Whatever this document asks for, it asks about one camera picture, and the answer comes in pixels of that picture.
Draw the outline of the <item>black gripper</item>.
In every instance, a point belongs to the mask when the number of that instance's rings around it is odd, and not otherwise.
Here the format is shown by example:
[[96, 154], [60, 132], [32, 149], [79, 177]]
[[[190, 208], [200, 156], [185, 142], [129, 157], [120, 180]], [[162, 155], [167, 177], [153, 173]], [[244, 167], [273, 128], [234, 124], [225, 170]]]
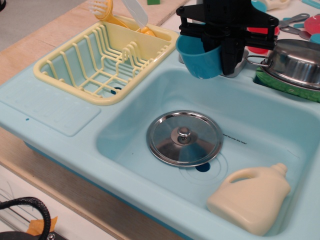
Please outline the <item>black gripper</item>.
[[250, 0], [204, 0], [180, 6], [180, 34], [201, 38], [205, 52], [221, 46], [221, 66], [225, 76], [235, 72], [245, 46], [272, 50], [277, 41], [279, 20], [256, 9]]

